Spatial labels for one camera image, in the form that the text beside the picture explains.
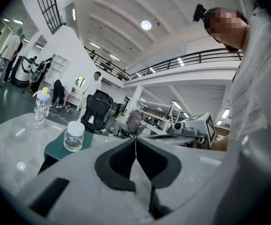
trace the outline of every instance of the black metal railing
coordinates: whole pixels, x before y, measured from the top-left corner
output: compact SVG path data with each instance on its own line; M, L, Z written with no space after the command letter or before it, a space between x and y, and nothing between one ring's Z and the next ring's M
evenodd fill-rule
M87 49L86 47L84 47L84 48L87 51L87 53L89 54L89 56L92 58L92 60L94 61L94 64L98 68L113 75L114 77L118 78L121 81L124 81L124 82L128 81L130 75L128 73L126 73L124 70L122 70L119 67L117 67L116 65L114 65L111 60L105 59L104 57Z
M37 0L37 2L47 22L47 26L51 33L54 34L62 25L56 0Z
M168 69L180 68L181 66L188 66L205 62L233 60L242 60L242 52L229 52L226 48L194 52L180 57L172 58L142 69L136 73L131 74L128 80L146 76L152 73L165 71Z

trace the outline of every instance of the glass jar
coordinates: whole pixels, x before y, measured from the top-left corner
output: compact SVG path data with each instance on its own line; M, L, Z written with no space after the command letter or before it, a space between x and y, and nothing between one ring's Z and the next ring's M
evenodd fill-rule
M69 122L64 137L65 149L69 150L70 152L79 151L82 148L84 130L84 125L81 122Z

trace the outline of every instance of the yellow object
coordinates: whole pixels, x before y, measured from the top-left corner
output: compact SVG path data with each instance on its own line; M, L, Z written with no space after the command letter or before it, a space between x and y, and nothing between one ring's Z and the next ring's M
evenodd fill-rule
M42 90L42 94L47 95L48 93L49 93L48 88L44 87L43 90Z

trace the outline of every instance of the plastic bottle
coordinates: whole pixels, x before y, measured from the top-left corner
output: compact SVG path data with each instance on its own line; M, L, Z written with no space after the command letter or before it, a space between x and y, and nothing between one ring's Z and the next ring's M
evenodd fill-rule
M49 114L51 96L47 87L44 87L43 90L37 91L33 94L33 97L35 95L37 95L37 99L34 107L33 125L36 128L42 128L45 126L45 119Z

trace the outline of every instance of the gray fabric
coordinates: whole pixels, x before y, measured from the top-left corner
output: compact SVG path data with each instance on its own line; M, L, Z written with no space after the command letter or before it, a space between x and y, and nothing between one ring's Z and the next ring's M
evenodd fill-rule
M117 136L117 133L118 133L118 130L120 128L123 128L125 129L126 131L130 131L128 125L126 123L123 123L123 122L120 122L120 121L117 121L116 122L116 125L115 125L115 128L113 129L113 135L114 136Z
M271 18L257 8L244 56L231 87L230 140L271 125Z
M135 133L137 129L140 127L141 121L140 114L138 112L131 112L127 120L129 121L128 122L129 131Z

